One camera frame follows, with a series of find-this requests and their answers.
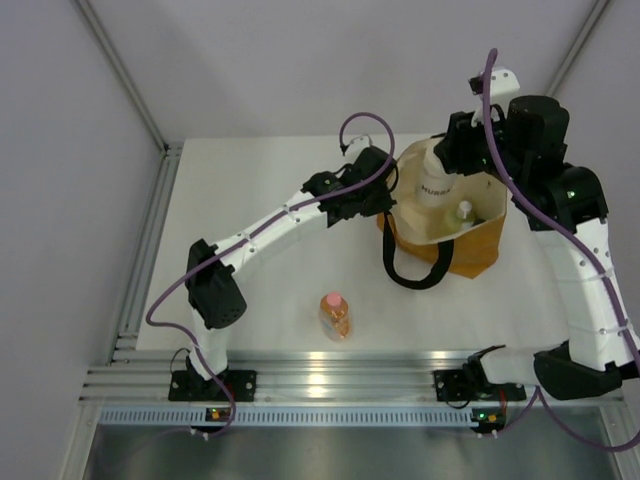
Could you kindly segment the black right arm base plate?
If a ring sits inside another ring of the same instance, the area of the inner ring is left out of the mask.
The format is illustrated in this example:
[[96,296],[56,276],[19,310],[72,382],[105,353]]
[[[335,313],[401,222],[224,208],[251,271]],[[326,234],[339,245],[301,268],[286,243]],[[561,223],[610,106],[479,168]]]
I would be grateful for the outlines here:
[[481,384],[472,380],[462,369],[444,369],[433,372],[436,397],[439,402],[524,401],[527,394],[523,386],[513,383]]

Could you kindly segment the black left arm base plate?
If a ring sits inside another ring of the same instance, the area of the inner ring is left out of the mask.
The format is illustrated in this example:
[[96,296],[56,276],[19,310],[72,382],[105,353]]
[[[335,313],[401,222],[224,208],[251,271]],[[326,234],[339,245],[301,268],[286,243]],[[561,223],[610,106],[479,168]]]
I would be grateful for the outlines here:
[[[257,385],[255,370],[226,370],[222,383],[236,402],[253,402]],[[172,373],[168,400],[172,402],[225,401],[227,395],[214,380],[203,380],[197,373],[177,370]]]

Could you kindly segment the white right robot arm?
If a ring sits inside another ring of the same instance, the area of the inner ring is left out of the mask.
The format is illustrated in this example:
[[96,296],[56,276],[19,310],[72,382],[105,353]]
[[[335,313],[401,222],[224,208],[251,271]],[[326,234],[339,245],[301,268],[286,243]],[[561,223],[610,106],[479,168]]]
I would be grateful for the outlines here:
[[551,265],[568,337],[557,346],[494,346],[474,354],[467,389],[534,385],[557,400],[598,397],[639,376],[639,338],[626,315],[608,246],[608,206],[597,175],[565,160],[569,112],[551,97],[519,96],[489,125],[451,115],[434,152],[448,173],[487,173],[512,193]]

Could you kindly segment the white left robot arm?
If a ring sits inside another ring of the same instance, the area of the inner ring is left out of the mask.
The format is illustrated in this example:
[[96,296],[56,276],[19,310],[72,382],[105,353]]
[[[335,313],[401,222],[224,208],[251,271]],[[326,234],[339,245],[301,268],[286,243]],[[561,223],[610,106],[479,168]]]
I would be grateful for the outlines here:
[[191,245],[187,269],[205,266],[185,282],[197,339],[189,354],[191,387],[202,398],[215,399],[225,390],[227,328],[247,309],[240,285],[304,236],[394,204],[387,184],[393,157],[376,146],[349,151],[350,163],[314,174],[271,216],[216,244],[200,239]]

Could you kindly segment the white cream bottle beige cap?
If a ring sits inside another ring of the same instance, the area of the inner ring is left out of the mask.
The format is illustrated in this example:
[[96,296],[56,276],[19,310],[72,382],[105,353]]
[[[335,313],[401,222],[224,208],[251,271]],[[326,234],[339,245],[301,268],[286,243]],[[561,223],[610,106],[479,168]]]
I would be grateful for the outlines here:
[[428,147],[421,164],[416,198],[425,207],[440,207],[447,202],[455,180],[455,174],[449,174],[444,170],[434,148]]

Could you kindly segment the orange liquid bottle pink cap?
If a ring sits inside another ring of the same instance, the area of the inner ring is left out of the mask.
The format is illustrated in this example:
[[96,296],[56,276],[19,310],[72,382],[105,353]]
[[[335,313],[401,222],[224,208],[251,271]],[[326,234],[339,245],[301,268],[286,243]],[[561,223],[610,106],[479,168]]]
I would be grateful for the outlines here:
[[349,304],[338,292],[330,292],[321,299],[319,319],[323,332],[333,341],[345,340],[352,332]]

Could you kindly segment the green lotion pump bottle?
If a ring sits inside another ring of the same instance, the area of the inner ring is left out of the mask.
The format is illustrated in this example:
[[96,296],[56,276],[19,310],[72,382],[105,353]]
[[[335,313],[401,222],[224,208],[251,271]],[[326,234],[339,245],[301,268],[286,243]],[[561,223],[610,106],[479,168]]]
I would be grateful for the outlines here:
[[443,217],[445,235],[453,235],[474,226],[476,213],[473,204],[468,200],[461,201],[457,207],[447,211]]

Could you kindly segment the orange canvas bag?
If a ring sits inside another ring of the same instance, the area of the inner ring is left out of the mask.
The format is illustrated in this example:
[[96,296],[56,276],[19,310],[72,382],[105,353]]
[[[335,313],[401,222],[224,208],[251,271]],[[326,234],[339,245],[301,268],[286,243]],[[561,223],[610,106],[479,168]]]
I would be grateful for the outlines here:
[[[507,211],[507,189],[487,173],[447,174],[438,163],[432,137],[400,155],[395,205],[377,218],[383,234],[383,266],[388,277],[410,290],[427,290],[447,273],[474,279],[498,259]],[[426,277],[406,278],[395,267],[398,250],[431,265]]]

